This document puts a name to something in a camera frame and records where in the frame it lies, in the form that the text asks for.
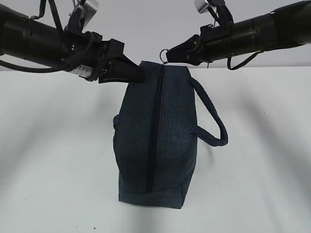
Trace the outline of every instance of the fabric bag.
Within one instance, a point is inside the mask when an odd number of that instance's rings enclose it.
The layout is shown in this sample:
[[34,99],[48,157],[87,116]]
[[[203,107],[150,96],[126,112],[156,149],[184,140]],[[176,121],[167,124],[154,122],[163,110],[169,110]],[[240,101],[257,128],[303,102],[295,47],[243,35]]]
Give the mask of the fabric bag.
[[[220,147],[228,143],[227,131],[187,67],[147,61],[139,66],[146,80],[128,85],[113,121],[119,201],[181,209],[196,164],[197,138]],[[194,90],[218,124],[220,139],[197,125]]]

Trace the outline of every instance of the zipper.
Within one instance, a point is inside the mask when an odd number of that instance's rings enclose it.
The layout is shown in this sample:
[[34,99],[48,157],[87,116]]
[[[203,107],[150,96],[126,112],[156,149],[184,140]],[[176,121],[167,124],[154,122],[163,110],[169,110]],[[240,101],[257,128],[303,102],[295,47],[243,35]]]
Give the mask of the zipper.
[[161,116],[161,102],[163,92],[163,79],[164,79],[164,65],[161,65],[160,74],[156,86],[156,98],[154,101],[153,114],[151,119],[149,151],[147,160],[147,179],[146,179],[146,192],[151,192],[154,186],[155,171],[156,171],[156,148],[159,134],[159,124]]

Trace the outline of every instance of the black wire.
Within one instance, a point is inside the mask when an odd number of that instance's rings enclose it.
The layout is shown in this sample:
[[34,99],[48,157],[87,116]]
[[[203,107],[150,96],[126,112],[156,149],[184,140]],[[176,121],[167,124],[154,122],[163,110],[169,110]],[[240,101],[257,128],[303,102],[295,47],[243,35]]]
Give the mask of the black wire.
[[61,23],[60,18],[59,18],[59,14],[58,14],[58,11],[57,11],[57,7],[56,7],[56,4],[55,4],[55,1],[54,0],[49,0],[49,4],[50,4],[53,20],[54,20],[54,23],[55,23],[55,26],[56,26],[56,30],[57,30],[58,34],[60,35],[60,37],[62,38],[64,44],[70,49],[70,42],[69,42],[68,38],[66,37],[66,35],[64,33],[64,30],[63,30],[62,23]]
[[213,28],[215,28],[215,25],[216,25],[216,19],[214,20]]
[[242,63],[238,64],[237,66],[235,67],[231,67],[231,60],[232,60],[232,57],[229,57],[228,58],[228,61],[227,61],[227,67],[228,69],[230,70],[237,70],[237,69],[240,69],[241,67],[247,65],[250,61],[252,61],[258,54],[260,53],[263,53],[264,51],[259,51],[259,52],[255,52],[253,55],[251,55],[249,58],[247,58],[245,61],[243,61]]
[[64,64],[61,66],[53,67],[53,68],[30,68],[30,67],[17,66],[17,65],[5,62],[3,60],[0,60],[0,66],[3,66],[8,69],[27,72],[27,73],[54,73],[54,72],[59,72],[59,71],[68,69],[68,68],[74,69],[81,64],[82,60],[85,58],[87,53],[90,51],[90,49],[92,48],[92,44],[94,43],[94,34],[90,32],[87,32],[87,33],[89,34],[89,41],[88,41],[87,47],[82,52],[82,54],[77,56],[77,54],[75,53],[72,57],[65,59],[63,61]]
[[209,11],[209,13],[212,15],[212,17],[215,19],[215,21],[217,21],[217,23],[220,23],[220,18],[217,16],[217,13],[214,12],[213,8],[211,8],[210,6],[207,8],[207,10]]
[[41,19],[45,15],[45,8],[47,5],[47,0],[41,0],[40,1],[40,10],[39,10],[39,16],[31,16],[31,20],[37,20]]

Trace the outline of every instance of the cable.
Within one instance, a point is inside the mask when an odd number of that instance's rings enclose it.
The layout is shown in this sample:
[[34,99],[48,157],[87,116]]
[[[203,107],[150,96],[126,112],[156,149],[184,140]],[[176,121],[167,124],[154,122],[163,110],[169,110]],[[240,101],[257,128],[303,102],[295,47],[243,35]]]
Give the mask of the cable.
[[61,66],[53,67],[53,68],[30,68],[30,67],[21,67],[18,65],[14,65],[14,64],[5,62],[3,60],[0,60],[0,66],[3,66],[8,69],[27,72],[27,73],[54,73],[54,72],[59,72],[59,71],[68,69],[68,68],[75,69],[77,66],[81,64],[82,60],[85,58],[87,53],[90,51],[94,43],[94,34],[90,32],[87,32],[87,34],[89,34],[89,41],[88,41],[87,47],[82,52],[82,54],[77,56],[77,54],[75,53],[72,57],[63,60],[64,64]]
[[251,55],[249,58],[247,58],[245,61],[243,61],[242,63],[240,63],[239,65],[235,66],[235,67],[231,67],[231,59],[232,57],[228,58],[227,61],[227,68],[229,70],[237,70],[240,69],[241,67],[247,65],[250,61],[252,61],[258,54],[263,53],[264,51],[259,51],[259,52],[255,52],[253,55]]
[[213,25],[213,28],[215,28],[216,26],[216,19],[214,18],[214,25]]
[[68,48],[70,48],[70,42],[69,42],[68,38],[66,37],[66,35],[64,33],[64,30],[63,30],[62,23],[61,23],[60,18],[59,18],[59,14],[58,14],[58,11],[57,11],[57,7],[56,7],[56,4],[55,4],[55,1],[54,0],[49,0],[49,4],[50,4],[53,20],[54,20],[54,23],[55,23],[55,26],[56,26],[56,30],[57,30],[58,34],[60,35],[60,37],[62,38],[64,44]]

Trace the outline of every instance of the robotic arm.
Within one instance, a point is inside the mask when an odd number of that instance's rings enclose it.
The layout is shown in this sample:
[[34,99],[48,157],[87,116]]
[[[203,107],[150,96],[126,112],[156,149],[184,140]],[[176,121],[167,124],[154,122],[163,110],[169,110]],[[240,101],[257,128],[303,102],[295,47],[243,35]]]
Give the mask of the robotic arm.
[[[228,58],[228,68],[238,69],[264,51],[299,47],[311,43],[311,0],[274,10],[272,13],[234,23],[224,0],[195,0],[199,13],[210,12],[220,26],[201,27],[201,34],[170,49],[169,63],[198,66]],[[256,52],[231,68],[234,56]]]
[[94,32],[82,33],[98,9],[96,0],[73,0],[74,10],[62,29],[54,0],[48,0],[56,28],[37,22],[45,14],[41,0],[39,16],[28,17],[0,4],[0,55],[8,54],[51,68],[20,67],[0,60],[0,66],[23,72],[67,71],[87,81],[142,82],[143,70],[124,54],[124,43],[102,41]]

